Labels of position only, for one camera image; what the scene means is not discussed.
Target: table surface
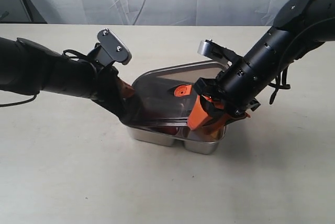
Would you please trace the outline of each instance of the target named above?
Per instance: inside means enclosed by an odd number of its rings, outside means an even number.
[[[199,42],[244,55],[266,27],[0,25],[0,37],[88,53],[108,27],[133,58],[131,83],[165,66],[206,60]],[[132,139],[106,110],[42,92],[0,110],[0,223],[334,223],[335,43],[289,68],[292,89],[266,88],[212,155]],[[22,99],[1,92],[1,103]]]

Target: cable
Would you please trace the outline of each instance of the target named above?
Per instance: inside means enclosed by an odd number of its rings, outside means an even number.
[[[9,106],[15,106],[15,105],[23,105],[23,104],[26,104],[26,103],[29,103],[31,101],[34,101],[37,97],[37,94],[35,94],[32,98],[30,99],[27,99],[27,100],[24,100],[24,101],[20,101],[20,102],[15,102],[15,103],[10,103],[10,104],[0,104],[0,107],[9,107]]]

